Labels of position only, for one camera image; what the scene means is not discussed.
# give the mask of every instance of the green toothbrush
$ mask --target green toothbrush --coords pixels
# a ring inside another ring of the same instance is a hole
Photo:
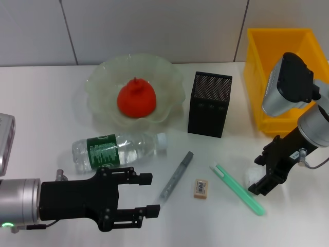
[[[220,165],[210,166],[216,175],[223,180],[257,215],[265,214],[265,209]]]

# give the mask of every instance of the red fruit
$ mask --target red fruit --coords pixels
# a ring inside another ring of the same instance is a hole
[[[119,92],[117,104],[128,117],[146,117],[156,108],[156,96],[152,86],[136,77]]]

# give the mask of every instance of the black speaker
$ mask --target black speaker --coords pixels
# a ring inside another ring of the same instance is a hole
[[[188,132],[221,137],[230,102],[232,77],[196,72]]]

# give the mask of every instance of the green indicator light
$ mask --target green indicator light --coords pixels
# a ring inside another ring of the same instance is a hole
[[[14,226],[14,224],[12,224],[12,223],[3,223],[2,224],[2,227],[13,227]]]

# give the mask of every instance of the green bottle label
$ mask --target green bottle label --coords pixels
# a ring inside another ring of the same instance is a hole
[[[101,166],[120,165],[117,140],[115,135],[105,135],[87,139],[90,166],[97,169]]]

